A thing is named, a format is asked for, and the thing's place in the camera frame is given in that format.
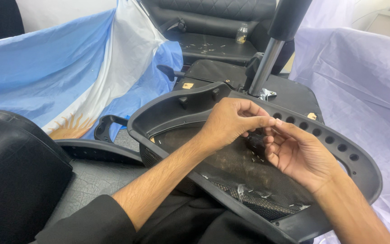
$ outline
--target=black mesh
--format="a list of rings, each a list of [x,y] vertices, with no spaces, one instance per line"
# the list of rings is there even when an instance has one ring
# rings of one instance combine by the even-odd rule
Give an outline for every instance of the black mesh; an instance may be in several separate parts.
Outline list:
[[[202,125],[184,125],[160,133],[154,136],[155,144],[172,153],[196,135]],[[146,165],[160,161],[144,146],[140,145],[140,152]],[[242,184],[242,203],[268,220],[295,213],[314,203],[305,188],[281,173],[265,158],[254,154],[241,137],[206,158],[194,170],[236,199],[239,198],[237,188]],[[182,182],[178,189],[188,193],[194,187],[191,183]]]

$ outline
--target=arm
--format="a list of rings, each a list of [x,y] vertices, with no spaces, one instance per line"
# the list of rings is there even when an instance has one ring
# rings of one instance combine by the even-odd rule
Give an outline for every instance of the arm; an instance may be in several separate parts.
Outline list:
[[[240,135],[247,136],[248,130],[274,124],[275,120],[255,103],[224,98],[214,106],[202,130],[194,138],[112,197],[138,231],[174,187],[209,154]]]
[[[390,233],[335,157],[312,134],[277,120],[266,158],[314,196],[341,243],[390,244]]]

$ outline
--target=left hand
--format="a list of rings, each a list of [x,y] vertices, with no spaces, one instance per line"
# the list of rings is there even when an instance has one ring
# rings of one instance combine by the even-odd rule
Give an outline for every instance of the left hand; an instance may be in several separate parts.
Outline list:
[[[217,151],[240,135],[248,136],[248,131],[264,128],[267,132],[273,125],[275,119],[254,102],[225,97],[214,105],[197,137],[201,143]]]

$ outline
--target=light blue fabric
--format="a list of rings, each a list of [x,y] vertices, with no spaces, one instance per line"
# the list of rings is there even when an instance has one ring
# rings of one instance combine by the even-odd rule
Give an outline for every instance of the light blue fabric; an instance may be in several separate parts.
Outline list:
[[[97,79],[111,9],[0,40],[0,109],[46,125]]]
[[[112,102],[103,109],[99,118],[105,115],[113,114],[119,117],[132,115],[140,107],[160,95],[170,92],[174,87],[175,81],[169,81],[168,77],[156,68],[158,64],[165,64],[174,70],[181,70],[183,67],[183,56],[178,42],[166,41],[160,45],[153,57],[152,62],[141,78],[130,88],[122,97],[112,100]],[[93,127],[81,138],[94,139],[94,129],[98,120]],[[121,125],[114,123],[109,129],[109,135],[112,141],[120,130]]]

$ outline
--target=metal bracket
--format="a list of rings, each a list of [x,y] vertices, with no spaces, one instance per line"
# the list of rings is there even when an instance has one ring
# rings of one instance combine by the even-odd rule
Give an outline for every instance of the metal bracket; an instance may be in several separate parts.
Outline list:
[[[268,102],[269,97],[276,97],[276,92],[269,91],[266,88],[261,89],[261,95],[259,98],[263,101]]]

